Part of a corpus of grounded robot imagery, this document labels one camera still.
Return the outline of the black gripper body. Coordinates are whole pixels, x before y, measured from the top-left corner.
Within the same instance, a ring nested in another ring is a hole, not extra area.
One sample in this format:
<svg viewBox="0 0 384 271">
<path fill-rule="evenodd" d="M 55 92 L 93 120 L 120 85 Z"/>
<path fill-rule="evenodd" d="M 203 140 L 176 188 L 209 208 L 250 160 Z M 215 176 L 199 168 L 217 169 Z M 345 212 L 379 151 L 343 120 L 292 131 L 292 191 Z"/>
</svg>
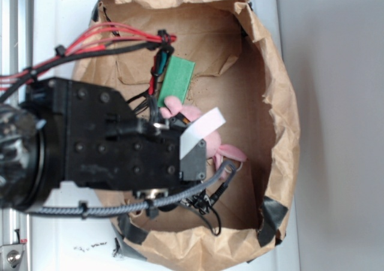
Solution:
<svg viewBox="0 0 384 271">
<path fill-rule="evenodd" d="M 51 78 L 29 85 L 22 107 L 44 121 L 35 141 L 41 197 L 63 181 L 92 189 L 176 192 L 206 177 L 204 141 L 182 155 L 184 129 L 176 120 L 156 127 L 138 118 L 112 88 Z"/>
</svg>

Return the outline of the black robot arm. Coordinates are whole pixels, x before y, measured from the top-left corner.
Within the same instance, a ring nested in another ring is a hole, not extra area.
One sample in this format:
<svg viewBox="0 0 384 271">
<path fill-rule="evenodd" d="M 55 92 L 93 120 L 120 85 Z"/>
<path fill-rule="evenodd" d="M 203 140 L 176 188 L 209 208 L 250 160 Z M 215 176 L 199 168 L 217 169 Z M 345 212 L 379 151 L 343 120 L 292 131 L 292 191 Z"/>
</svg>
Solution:
<svg viewBox="0 0 384 271">
<path fill-rule="evenodd" d="M 81 188 L 164 194 L 206 176 L 206 143 L 181 152 L 185 125 L 138 118 L 111 88 L 51 78 L 1 106 L 1 207 L 42 209 L 63 181 Z"/>
</svg>

